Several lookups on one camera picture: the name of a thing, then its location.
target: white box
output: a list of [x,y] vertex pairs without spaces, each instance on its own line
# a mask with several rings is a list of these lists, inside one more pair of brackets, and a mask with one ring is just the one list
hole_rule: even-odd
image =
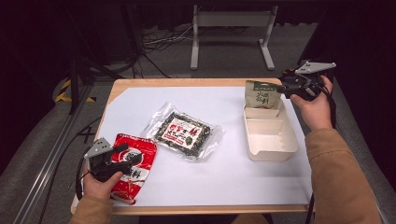
[[298,142],[283,101],[275,109],[244,107],[248,156],[253,161],[285,161]]

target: forearm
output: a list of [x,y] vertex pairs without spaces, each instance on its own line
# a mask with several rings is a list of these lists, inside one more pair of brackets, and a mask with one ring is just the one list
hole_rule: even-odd
[[82,197],[70,224],[97,223],[107,224],[111,221],[113,202],[90,196]]
[[380,223],[368,181],[343,138],[333,129],[306,138],[316,201],[316,223]]

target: hand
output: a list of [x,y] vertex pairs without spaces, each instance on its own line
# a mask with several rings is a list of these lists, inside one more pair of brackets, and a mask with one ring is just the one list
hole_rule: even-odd
[[[320,76],[329,93],[332,92],[332,83],[325,76]],[[308,102],[298,95],[293,94],[291,101],[301,109],[303,119],[311,131],[332,128],[331,112],[327,96],[321,92],[313,101]]]
[[[84,174],[88,172],[87,164],[84,165]],[[83,178],[84,195],[90,195],[95,198],[108,200],[113,187],[119,182],[123,173],[116,172],[106,182],[100,182],[93,175],[87,174]]]

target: white paper sheet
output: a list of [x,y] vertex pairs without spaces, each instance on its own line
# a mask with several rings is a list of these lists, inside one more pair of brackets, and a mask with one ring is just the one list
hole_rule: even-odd
[[[299,150],[283,162],[251,161],[243,118],[245,87],[130,88],[106,108],[98,137],[114,143],[118,133],[140,136],[165,102],[226,134],[207,160],[191,162],[158,146],[133,206],[308,204],[312,193],[304,134],[283,96]],[[115,206],[130,206],[115,203]]]

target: gray floor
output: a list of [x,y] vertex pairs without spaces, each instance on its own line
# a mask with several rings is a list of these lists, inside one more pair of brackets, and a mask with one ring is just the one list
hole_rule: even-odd
[[[240,35],[225,30],[207,30],[200,36],[200,61],[196,71],[190,70],[191,41],[184,40],[163,51],[148,54],[163,72],[171,77],[280,77],[283,70],[294,68],[315,25],[299,25],[275,27],[269,44],[276,70],[268,71],[263,61],[257,40],[263,30],[249,28]],[[162,77],[145,58],[139,59],[141,67],[136,69],[143,77]],[[131,77],[132,70],[122,73]],[[96,97],[94,103],[85,103],[78,113],[74,125],[70,128],[65,142],[70,141],[75,133],[90,121],[102,116],[107,97],[111,91],[112,82],[100,77],[95,82],[89,95]],[[396,223],[396,194],[387,179],[378,169],[369,148],[361,136],[359,128],[353,119],[346,99],[335,82],[334,99],[338,104],[338,130],[345,137],[354,151],[358,162],[373,188],[381,211],[386,215],[389,223]],[[25,198],[42,165],[57,143],[58,135],[69,119],[70,103],[59,102],[44,117],[35,129],[27,136],[8,168],[0,177],[0,223],[11,223],[20,211]],[[97,129],[98,122],[92,125],[92,131]],[[44,215],[43,223],[67,223],[71,217],[70,205],[75,194],[73,181],[82,150],[93,140],[93,136],[84,143],[85,137],[79,136],[67,148],[56,173],[49,203]],[[38,223],[44,205],[45,194],[38,195],[39,200],[33,206],[32,214],[27,218],[28,223]],[[278,223],[304,223],[304,213],[273,214]],[[137,223],[138,217],[114,217],[113,223]]]

